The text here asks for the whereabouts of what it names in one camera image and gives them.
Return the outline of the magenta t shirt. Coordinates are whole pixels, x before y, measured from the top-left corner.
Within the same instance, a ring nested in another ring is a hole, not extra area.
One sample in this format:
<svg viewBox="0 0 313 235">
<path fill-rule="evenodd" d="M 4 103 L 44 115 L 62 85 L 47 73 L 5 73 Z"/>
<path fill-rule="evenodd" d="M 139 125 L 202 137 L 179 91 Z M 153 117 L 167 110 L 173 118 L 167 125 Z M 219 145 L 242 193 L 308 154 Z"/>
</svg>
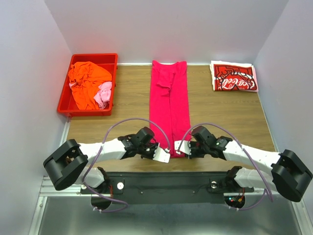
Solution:
<svg viewBox="0 0 313 235">
<path fill-rule="evenodd" d="M 169 142 L 171 158 L 182 158 L 175 151 L 175 141 L 182 140 L 191 127 L 185 61 L 170 65 L 152 61 L 149 120 L 167 135 L 165 138 L 158 128 L 150 126 L 160 147 L 166 148 Z"/>
</svg>

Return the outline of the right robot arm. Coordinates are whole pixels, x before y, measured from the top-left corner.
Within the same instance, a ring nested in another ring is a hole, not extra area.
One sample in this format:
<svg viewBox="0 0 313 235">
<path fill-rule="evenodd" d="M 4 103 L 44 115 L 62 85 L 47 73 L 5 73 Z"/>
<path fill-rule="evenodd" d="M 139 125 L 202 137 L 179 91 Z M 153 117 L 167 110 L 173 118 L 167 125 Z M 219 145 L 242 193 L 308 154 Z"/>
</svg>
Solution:
<svg viewBox="0 0 313 235">
<path fill-rule="evenodd" d="M 215 137 L 202 124 L 187 131 L 194 141 L 176 141 L 175 150 L 189 159 L 210 155 L 225 161 L 250 165 L 254 169 L 233 167 L 225 179 L 226 188 L 263 188 L 269 197 L 276 191 L 284 198 L 300 202 L 313 174 L 291 150 L 270 152 L 241 144 L 234 136 Z"/>
</svg>

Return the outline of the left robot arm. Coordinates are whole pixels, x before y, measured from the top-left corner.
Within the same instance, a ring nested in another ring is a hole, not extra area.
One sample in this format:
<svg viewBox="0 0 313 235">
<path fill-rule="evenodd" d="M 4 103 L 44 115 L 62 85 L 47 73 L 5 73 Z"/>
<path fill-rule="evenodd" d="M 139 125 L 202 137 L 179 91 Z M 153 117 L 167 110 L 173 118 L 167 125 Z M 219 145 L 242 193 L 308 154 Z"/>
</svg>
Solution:
<svg viewBox="0 0 313 235">
<path fill-rule="evenodd" d="M 121 136 L 102 143 L 78 143 L 70 139 L 58 147 L 43 163 L 54 188 L 57 191 L 72 185 L 86 183 L 98 193 L 105 192 L 110 178 L 100 167 L 89 169 L 96 161 L 123 160 L 139 154 L 153 160 L 157 156 L 159 143 L 148 127 L 136 134 Z"/>
</svg>

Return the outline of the light pink t shirt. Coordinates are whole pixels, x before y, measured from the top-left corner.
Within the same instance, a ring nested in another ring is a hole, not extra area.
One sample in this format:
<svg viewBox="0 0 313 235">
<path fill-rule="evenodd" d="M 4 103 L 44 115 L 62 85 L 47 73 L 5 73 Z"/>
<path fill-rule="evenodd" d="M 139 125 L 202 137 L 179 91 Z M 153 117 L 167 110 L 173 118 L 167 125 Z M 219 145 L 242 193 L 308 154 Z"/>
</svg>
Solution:
<svg viewBox="0 0 313 235">
<path fill-rule="evenodd" d="M 112 82 L 70 83 L 69 87 L 79 110 L 101 110 L 109 104 L 112 92 Z"/>
</svg>

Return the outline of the red plastic bin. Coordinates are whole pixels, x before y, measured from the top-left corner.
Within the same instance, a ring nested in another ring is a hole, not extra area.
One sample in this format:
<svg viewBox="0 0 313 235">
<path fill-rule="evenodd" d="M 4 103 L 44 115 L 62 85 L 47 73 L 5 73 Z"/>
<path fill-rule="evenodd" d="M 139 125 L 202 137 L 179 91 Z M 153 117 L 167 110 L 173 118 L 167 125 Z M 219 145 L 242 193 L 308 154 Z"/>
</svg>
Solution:
<svg viewBox="0 0 313 235">
<path fill-rule="evenodd" d="M 94 117 L 94 116 L 110 116 L 113 108 L 113 97 L 116 87 L 116 70 L 118 54 L 116 53 L 99 53 L 99 54 L 74 54 L 71 57 L 70 65 L 76 62 L 93 62 L 96 65 L 106 69 L 112 75 L 112 89 L 108 105 L 102 110 L 80 110 L 73 98 L 71 88 L 69 86 L 69 78 L 65 78 L 63 89 L 60 95 L 57 111 L 58 113 L 72 117 Z"/>
</svg>

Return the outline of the orange t shirt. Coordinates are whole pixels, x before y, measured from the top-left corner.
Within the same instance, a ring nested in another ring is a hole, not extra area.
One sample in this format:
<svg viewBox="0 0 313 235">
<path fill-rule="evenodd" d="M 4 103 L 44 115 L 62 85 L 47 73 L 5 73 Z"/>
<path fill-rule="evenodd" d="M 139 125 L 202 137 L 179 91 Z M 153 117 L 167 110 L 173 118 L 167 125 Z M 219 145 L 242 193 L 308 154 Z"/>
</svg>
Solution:
<svg viewBox="0 0 313 235">
<path fill-rule="evenodd" d="M 93 62 L 76 62 L 67 73 L 69 87 L 80 110 L 104 109 L 111 97 L 112 75 Z"/>
</svg>

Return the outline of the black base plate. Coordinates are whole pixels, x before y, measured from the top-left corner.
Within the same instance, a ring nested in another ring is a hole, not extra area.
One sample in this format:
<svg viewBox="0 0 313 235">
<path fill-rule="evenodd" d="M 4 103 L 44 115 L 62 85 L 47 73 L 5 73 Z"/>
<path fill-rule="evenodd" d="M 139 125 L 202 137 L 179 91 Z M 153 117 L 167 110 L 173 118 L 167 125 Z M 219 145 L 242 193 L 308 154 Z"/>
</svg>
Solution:
<svg viewBox="0 0 313 235">
<path fill-rule="evenodd" d="M 227 172 L 109 172 L 113 197 L 128 204 L 223 204 L 225 194 L 253 188 L 228 186 Z"/>
</svg>

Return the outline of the aluminium frame rail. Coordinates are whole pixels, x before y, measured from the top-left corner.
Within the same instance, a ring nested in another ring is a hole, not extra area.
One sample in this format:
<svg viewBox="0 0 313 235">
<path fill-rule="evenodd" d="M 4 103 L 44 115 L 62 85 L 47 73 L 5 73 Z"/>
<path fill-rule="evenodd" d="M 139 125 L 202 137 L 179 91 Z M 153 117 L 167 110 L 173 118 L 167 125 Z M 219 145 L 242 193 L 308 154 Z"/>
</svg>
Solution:
<svg viewBox="0 0 313 235">
<path fill-rule="evenodd" d="M 81 196 L 90 198 L 98 213 L 120 212 L 130 205 L 144 204 L 223 204 L 234 211 L 249 210 L 248 194 L 259 189 L 272 198 L 278 193 L 299 202 L 313 175 L 290 150 L 270 152 L 243 145 L 230 132 L 215 137 L 199 123 L 183 132 L 174 144 L 162 148 L 149 127 L 111 141 L 82 144 L 62 140 L 44 161 L 43 178 L 30 234 L 37 235 L 49 197 Z M 220 172 L 107 172 L 97 161 L 124 160 L 135 155 L 167 163 L 170 150 L 188 158 L 209 155 L 238 162 Z"/>
</svg>

